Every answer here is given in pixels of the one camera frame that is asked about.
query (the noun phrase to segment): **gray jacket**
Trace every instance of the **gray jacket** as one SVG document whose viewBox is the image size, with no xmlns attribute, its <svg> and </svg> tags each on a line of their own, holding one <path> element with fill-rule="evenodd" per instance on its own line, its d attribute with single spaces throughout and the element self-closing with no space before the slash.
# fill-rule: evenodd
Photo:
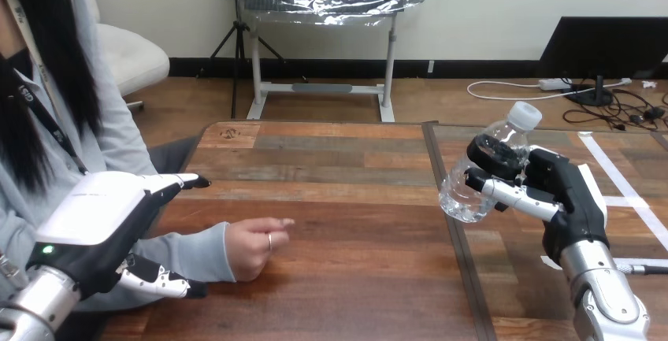
<svg viewBox="0 0 668 341">
<path fill-rule="evenodd" d="M 95 89 L 102 107 L 102 131 L 95 136 L 86 127 L 79 133 L 62 97 L 55 93 L 54 102 L 64 118 L 61 128 L 68 134 L 77 154 L 91 172 L 110 170 L 155 174 L 139 130 L 104 61 L 96 25 L 84 1 L 73 0 L 73 5 L 77 32 L 95 78 Z M 36 67 L 33 67 L 33 72 L 34 80 L 26 81 L 53 116 L 54 104 L 46 95 Z M 37 227 L 55 211 L 82 177 L 70 156 L 34 117 L 33 121 L 53 169 L 45 193 L 34 195 L 17 185 L 7 162 L 0 159 L 0 250 L 20 266 L 25 266 L 32 251 Z M 140 240 L 133 251 L 187 278 L 204 282 L 233 282 L 234 276 L 225 254 L 226 226 L 227 223 L 220 223 L 194 235 L 173 233 Z M 12 288 L 0 277 L 0 300 L 6 299 L 11 292 Z M 156 297 L 116 287 L 108 294 L 94 295 L 81 302 L 77 309 L 127 309 L 155 300 Z"/>
</svg>

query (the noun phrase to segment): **white stand frame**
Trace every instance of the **white stand frame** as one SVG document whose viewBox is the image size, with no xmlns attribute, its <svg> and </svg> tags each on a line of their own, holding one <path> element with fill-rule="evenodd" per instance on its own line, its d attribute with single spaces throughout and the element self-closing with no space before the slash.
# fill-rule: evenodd
<svg viewBox="0 0 668 341">
<path fill-rule="evenodd" d="M 284 83 L 266 83 L 262 82 L 262 74 L 260 72 L 260 43 L 258 41 L 258 30 L 255 28 L 250 32 L 250 40 L 252 45 L 252 61 L 253 61 L 253 85 L 255 91 L 255 98 L 253 105 L 250 107 L 246 119 L 254 120 L 260 119 L 262 110 L 265 107 L 267 96 L 272 92 L 280 93 L 295 93 L 291 84 Z M 392 27 L 389 32 L 388 40 L 388 60 L 385 67 L 385 84 L 378 84 L 375 87 L 353 86 L 352 90 L 345 94 L 351 95 L 377 95 L 380 107 L 380 120 L 383 122 L 394 122 L 395 114 L 392 110 L 392 73 L 395 67 L 395 43 L 396 35 L 396 14 L 392 15 Z M 314 93 L 341 93 L 340 91 L 315 91 Z"/>
</svg>

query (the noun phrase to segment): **clear plastic bottle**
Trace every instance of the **clear plastic bottle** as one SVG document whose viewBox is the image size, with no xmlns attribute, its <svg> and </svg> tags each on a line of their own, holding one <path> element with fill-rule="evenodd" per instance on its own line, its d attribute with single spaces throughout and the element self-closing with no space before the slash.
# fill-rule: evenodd
<svg viewBox="0 0 668 341">
<path fill-rule="evenodd" d="M 475 146 L 499 166 L 523 166 L 529 156 L 527 133 L 543 118 L 538 109 L 526 102 L 516 102 L 506 120 L 500 120 L 476 135 Z M 466 170 L 478 167 L 464 154 L 452 167 L 439 194 L 440 206 L 449 216 L 465 223 L 481 221 L 495 201 L 466 186 Z"/>
</svg>

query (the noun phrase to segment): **robotic hand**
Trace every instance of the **robotic hand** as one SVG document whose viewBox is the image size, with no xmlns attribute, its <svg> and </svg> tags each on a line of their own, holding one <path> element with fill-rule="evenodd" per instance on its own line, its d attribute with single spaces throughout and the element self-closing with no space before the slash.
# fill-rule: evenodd
<svg viewBox="0 0 668 341">
<path fill-rule="evenodd" d="M 650 319 L 610 255 L 603 197 L 587 165 L 533 146 L 524 182 L 501 180 L 482 169 L 466 185 L 544 222 L 543 248 L 563 268 L 582 340 L 645 340 Z"/>
<path fill-rule="evenodd" d="M 181 190 L 208 187 L 196 174 L 85 176 L 37 230 L 26 265 L 0 252 L 0 273 L 16 288 L 0 302 L 0 341 L 51 341 L 75 305 L 117 284 L 170 298 L 203 298 L 206 285 L 128 254 Z"/>
</svg>

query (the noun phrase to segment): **electrical outlet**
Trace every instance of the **electrical outlet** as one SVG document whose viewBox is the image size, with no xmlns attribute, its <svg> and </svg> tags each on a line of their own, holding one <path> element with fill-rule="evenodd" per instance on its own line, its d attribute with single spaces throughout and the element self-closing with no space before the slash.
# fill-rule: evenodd
<svg viewBox="0 0 668 341">
<path fill-rule="evenodd" d="M 562 79 L 545 79 L 538 80 L 538 85 L 540 89 L 544 91 L 560 91 L 562 89 L 570 89 L 570 85 L 573 83 L 570 79 L 565 79 L 567 83 L 564 83 Z"/>
</svg>

